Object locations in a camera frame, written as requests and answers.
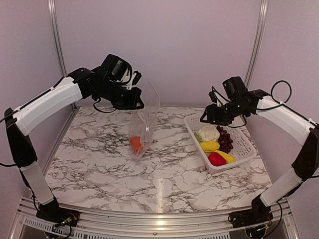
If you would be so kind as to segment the red toy bell pepper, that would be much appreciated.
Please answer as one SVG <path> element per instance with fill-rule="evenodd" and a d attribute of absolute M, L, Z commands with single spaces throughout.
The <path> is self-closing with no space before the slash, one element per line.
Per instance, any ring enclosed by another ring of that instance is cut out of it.
<path fill-rule="evenodd" d="M 213 152 L 208 156 L 209 162 L 213 166 L 223 166 L 227 164 L 227 161 L 217 152 Z"/>

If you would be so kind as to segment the clear zip top bag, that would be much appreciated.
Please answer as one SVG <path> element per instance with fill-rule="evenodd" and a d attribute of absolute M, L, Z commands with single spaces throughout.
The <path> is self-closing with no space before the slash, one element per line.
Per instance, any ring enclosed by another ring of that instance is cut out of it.
<path fill-rule="evenodd" d="M 160 97 L 151 82 L 147 82 L 142 88 L 141 99 L 145 106 L 143 109 L 133 111 L 131 115 L 129 143 L 132 137 L 139 136 L 144 149 L 142 153 L 136 154 L 131 148 L 133 160 L 141 159 L 152 144 L 157 114 L 160 107 Z"/>

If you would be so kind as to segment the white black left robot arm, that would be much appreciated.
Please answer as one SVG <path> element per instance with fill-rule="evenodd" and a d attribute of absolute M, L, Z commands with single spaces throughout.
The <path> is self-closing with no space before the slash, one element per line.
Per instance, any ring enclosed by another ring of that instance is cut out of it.
<path fill-rule="evenodd" d="M 5 110 L 1 121 L 13 165 L 32 193 L 38 218 L 65 224 L 79 215 L 59 205 L 43 174 L 41 158 L 50 156 L 57 143 L 50 126 L 56 113 L 86 98 L 96 103 L 107 100 L 114 110 L 142 109 L 142 91 L 137 87 L 141 76 L 129 62 L 109 54 L 94 69 L 78 68 L 28 102 Z"/>

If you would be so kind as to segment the orange toy pumpkin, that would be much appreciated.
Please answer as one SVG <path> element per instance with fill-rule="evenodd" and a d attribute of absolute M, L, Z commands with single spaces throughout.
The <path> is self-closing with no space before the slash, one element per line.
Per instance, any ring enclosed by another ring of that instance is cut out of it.
<path fill-rule="evenodd" d="M 141 138 L 139 136 L 132 137 L 130 139 L 130 146 L 134 153 L 142 153 L 144 146 L 141 143 Z"/>

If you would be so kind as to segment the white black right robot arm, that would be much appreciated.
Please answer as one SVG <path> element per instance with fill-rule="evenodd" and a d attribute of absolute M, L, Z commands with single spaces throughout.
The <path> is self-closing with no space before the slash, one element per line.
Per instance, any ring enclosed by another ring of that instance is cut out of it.
<path fill-rule="evenodd" d="M 274 96 L 274 89 L 279 84 L 286 84 L 289 89 L 288 97 L 284 100 Z M 271 206 L 279 204 L 281 199 L 292 195 L 308 179 L 316 177 L 319 168 L 319 124 L 287 105 L 292 87 L 285 80 L 277 81 L 270 92 L 248 90 L 239 76 L 225 80 L 222 85 L 226 96 L 211 88 L 211 104 L 205 108 L 201 122 L 230 126 L 237 117 L 246 120 L 249 116 L 259 116 L 289 137 L 288 142 L 284 142 L 282 135 L 276 136 L 266 153 L 265 146 L 261 145 L 261 137 L 255 136 L 262 155 L 282 159 L 280 166 L 286 166 L 287 169 L 252 200 L 250 208 L 231 212 L 228 217 L 234 228 L 271 222 Z"/>

